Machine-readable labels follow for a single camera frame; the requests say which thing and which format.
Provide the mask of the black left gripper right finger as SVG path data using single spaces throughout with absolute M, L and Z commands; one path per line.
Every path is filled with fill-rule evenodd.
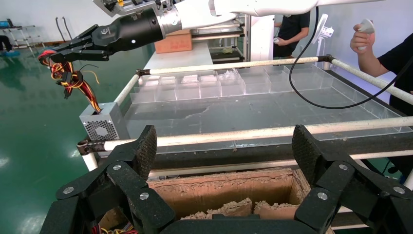
M 305 208 L 324 211 L 327 217 L 316 216 L 312 224 L 322 233 L 344 206 L 376 234 L 413 232 L 413 193 L 409 188 L 360 166 L 345 151 L 315 139 L 304 125 L 295 126 L 291 146 L 311 187 L 295 219 L 312 218 Z

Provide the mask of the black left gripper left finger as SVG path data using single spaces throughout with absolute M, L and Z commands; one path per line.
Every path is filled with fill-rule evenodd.
M 140 234 L 158 234 L 175 211 L 147 183 L 157 151 L 153 125 L 116 146 L 96 169 L 58 189 L 43 222 L 43 234 L 90 234 L 106 212 L 119 208 Z

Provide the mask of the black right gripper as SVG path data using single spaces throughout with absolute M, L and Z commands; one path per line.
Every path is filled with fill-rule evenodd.
M 155 11 L 146 9 L 119 17 L 109 25 L 91 26 L 71 41 L 51 50 L 50 58 L 55 63 L 108 61 L 107 52 L 128 51 L 163 38 Z

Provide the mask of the person hand holding controller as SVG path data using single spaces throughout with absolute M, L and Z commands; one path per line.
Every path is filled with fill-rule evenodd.
M 359 55 L 372 53 L 373 44 L 375 42 L 375 33 L 368 34 L 365 32 L 360 32 L 360 27 L 360 24 L 356 24 L 353 27 L 355 33 L 353 34 L 353 37 L 350 41 L 350 47 Z

